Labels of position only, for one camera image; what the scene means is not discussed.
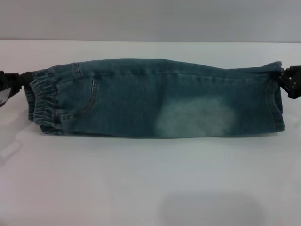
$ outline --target gray wall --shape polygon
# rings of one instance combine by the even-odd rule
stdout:
[[[0,39],[301,41],[300,0],[0,0]]]

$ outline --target folded jeans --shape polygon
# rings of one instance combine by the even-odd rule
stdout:
[[[138,138],[247,136],[284,131],[281,63],[221,69],[171,60],[58,65],[25,87],[45,134]]]

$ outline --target seam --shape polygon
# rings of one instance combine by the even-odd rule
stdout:
[[[52,88],[53,88],[53,91],[54,91],[54,96],[53,96],[53,115],[52,115],[52,120],[53,120],[53,127],[55,129],[55,133],[58,133],[58,129],[56,128],[56,125],[57,125],[57,120],[56,120],[56,115],[57,115],[57,107],[56,107],[56,104],[57,104],[57,101],[56,101],[56,97],[57,97],[57,88],[55,86],[55,83],[53,82],[53,74],[52,75],[49,75],[49,80],[51,82],[51,85],[52,85]]]
[[[277,131],[277,129],[276,129],[276,119],[275,119],[274,113],[272,111],[272,106],[271,106],[272,103],[271,103],[271,100],[270,100],[270,96],[271,96],[271,94],[270,94],[270,92],[271,92],[270,91],[271,82],[272,82],[271,80],[268,82],[268,85],[267,85],[266,91],[265,91],[265,97],[266,97],[266,103],[267,103],[269,112],[270,112],[271,116],[273,117],[274,131],[276,132]]]
[[[81,77],[78,77],[78,79],[84,79],[87,77],[101,77],[101,76],[113,76],[113,77],[117,77],[117,78],[127,78],[127,77],[132,77],[132,76],[139,76],[139,75],[133,75],[133,74],[112,74],[112,73],[101,73],[100,75],[92,75],[92,76],[82,76],[81,71],[78,71],[78,73],[80,73]],[[164,72],[164,73],[144,73],[143,75],[161,75],[161,74],[180,74],[180,75],[185,75],[185,76],[190,76],[190,77],[199,77],[199,78],[217,78],[217,79],[224,79],[224,80],[242,80],[242,81],[250,81],[250,80],[256,80],[256,79],[266,79],[268,76],[264,75],[264,76],[258,76],[258,77],[254,77],[254,78],[229,78],[229,77],[215,77],[215,76],[210,76],[210,75],[201,75],[201,74],[186,74],[186,73],[180,73],[180,72]],[[74,80],[74,78],[69,78],[69,79],[65,79],[64,81],[59,82],[60,84],[64,84],[67,83],[71,80]]]
[[[79,69],[79,63],[76,63],[76,70],[77,70],[77,73],[78,73],[79,77],[82,78],[83,76],[82,76],[81,71]]]

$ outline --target pocket stitching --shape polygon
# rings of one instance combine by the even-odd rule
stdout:
[[[77,112],[71,113],[71,114],[59,115],[59,118],[61,120],[73,119],[73,118],[79,117],[83,113],[89,111],[93,107],[93,105],[96,101],[97,84],[98,84],[98,80],[96,79],[96,77],[93,77],[92,86],[91,86],[91,96],[90,96],[90,99],[89,99],[87,105],[84,107],[84,109],[78,110]]]

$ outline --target white table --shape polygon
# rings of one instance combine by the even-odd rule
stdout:
[[[301,44],[0,41],[7,73],[109,58],[289,67]],[[0,226],[298,226],[301,98],[283,104],[286,131],[268,136],[52,137],[22,91],[0,109]]]

